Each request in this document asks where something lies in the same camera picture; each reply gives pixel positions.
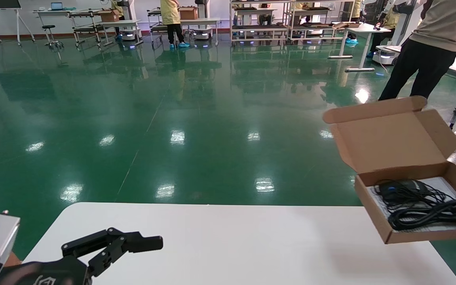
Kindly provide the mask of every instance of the cardboard box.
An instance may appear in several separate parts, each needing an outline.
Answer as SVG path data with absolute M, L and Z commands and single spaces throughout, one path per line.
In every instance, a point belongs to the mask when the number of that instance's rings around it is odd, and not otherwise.
M 332 28 L 334 28 L 334 29 L 342 29 L 342 28 L 347 27 L 347 26 L 348 26 L 347 23 L 340 22 L 340 23 L 334 24 L 332 26 Z
M 117 10 L 98 11 L 102 22 L 119 22 L 120 13 Z
M 180 7 L 181 20 L 196 20 L 198 19 L 198 7 Z
M 355 190 L 385 243 L 456 239 L 443 230 L 395 231 L 369 192 L 385 179 L 444 178 L 456 191 L 456 136 L 436 110 L 422 110 L 420 96 L 328 110 L 323 120 L 342 160 L 356 171 Z

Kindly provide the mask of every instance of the black cable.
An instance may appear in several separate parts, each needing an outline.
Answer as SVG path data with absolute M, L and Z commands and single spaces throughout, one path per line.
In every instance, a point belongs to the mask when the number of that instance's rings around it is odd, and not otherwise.
M 380 182 L 375 193 L 381 196 L 390 213 L 388 222 L 393 229 L 411 230 L 435 222 L 456 223 L 456 199 L 448 194 L 418 180 Z

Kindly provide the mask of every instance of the glossy green epoxy floor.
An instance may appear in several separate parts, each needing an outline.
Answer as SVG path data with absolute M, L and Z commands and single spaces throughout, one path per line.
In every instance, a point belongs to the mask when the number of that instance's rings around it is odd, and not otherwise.
M 321 117 L 385 87 L 380 66 L 344 72 L 363 41 L 337 61 L 330 44 L 100 53 L 63 41 L 61 59 L 41 41 L 0 45 L 0 211 L 22 217 L 21 258 L 80 201 L 361 205 Z M 449 119 L 456 79 L 429 106 Z M 456 274 L 456 241 L 433 245 Z

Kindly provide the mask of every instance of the white wall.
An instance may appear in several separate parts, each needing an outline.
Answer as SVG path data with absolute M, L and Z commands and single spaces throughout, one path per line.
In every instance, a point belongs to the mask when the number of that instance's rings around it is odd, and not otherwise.
M 22 9 L 20 15 L 25 21 L 27 26 L 31 29 L 33 34 L 43 34 L 42 24 L 33 10 L 38 10 L 39 7 L 50 7 L 50 2 L 58 1 L 63 2 L 64 7 L 76 7 L 77 9 L 86 8 L 103 8 L 110 7 L 109 0 L 20 0 Z M 195 6 L 195 0 L 179 0 L 182 6 Z M 160 0 L 134 0 L 134 17 L 140 19 L 142 23 L 140 27 L 142 30 L 148 30 L 147 10 L 154 9 L 160 6 Z M 336 2 L 336 11 L 332 11 L 329 16 L 329 21 L 337 19 L 338 11 L 341 3 Z M 282 18 L 284 4 L 273 4 L 275 19 L 280 21 Z M 210 0 L 210 17 L 221 18 L 221 28 L 230 27 L 230 2 L 228 0 Z M 253 16 L 253 22 L 256 22 L 257 17 Z M 66 17 L 46 17 L 43 18 L 45 25 L 56 25 L 53 32 L 56 34 L 69 34 L 71 33 L 71 21 Z M 77 24 L 87 24 L 88 19 L 76 19 Z M 151 22 L 157 21 L 157 18 L 150 18 Z M 21 33 L 27 34 L 23 25 L 20 25 Z M 0 34 L 17 34 L 15 13 L 12 10 L 0 10 Z

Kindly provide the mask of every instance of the yellow gown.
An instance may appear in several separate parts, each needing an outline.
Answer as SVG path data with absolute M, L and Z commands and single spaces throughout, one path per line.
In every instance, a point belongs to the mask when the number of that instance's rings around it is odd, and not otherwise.
M 181 23 L 179 8 L 172 0 L 161 0 L 161 17 L 165 25 Z

